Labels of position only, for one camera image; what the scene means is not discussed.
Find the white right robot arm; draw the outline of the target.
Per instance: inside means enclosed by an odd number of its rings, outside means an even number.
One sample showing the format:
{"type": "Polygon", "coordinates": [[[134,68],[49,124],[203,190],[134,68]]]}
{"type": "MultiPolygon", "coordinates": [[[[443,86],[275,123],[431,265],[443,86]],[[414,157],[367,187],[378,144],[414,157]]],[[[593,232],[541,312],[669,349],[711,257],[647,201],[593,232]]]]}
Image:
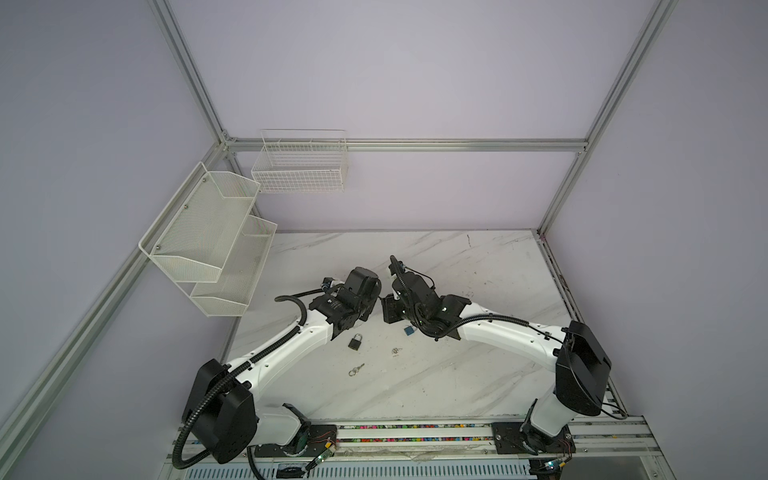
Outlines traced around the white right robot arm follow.
{"type": "Polygon", "coordinates": [[[390,272],[393,292],[382,299],[387,323],[406,320],[436,342],[452,338],[487,344],[522,356],[553,375],[549,390],[533,400],[520,426],[526,451],[545,451],[579,415],[603,413],[612,362],[586,324],[532,323],[493,312],[466,297],[440,296],[428,277],[399,264],[390,272]]]}

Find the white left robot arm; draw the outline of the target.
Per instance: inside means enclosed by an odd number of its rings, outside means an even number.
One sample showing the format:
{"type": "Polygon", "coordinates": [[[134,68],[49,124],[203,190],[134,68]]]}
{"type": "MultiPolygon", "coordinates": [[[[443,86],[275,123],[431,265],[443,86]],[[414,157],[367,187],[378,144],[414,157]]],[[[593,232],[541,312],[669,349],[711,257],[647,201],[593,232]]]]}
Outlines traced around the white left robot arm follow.
{"type": "Polygon", "coordinates": [[[198,369],[171,452],[173,467],[185,470],[208,457],[227,463],[247,450],[260,428],[275,444],[302,445],[309,421],[288,404],[261,417],[258,401],[309,353],[367,321],[381,288],[376,273],[356,267],[343,282],[328,277],[318,289],[277,296],[277,303],[299,308],[299,319],[242,357],[211,359],[198,369]]]}

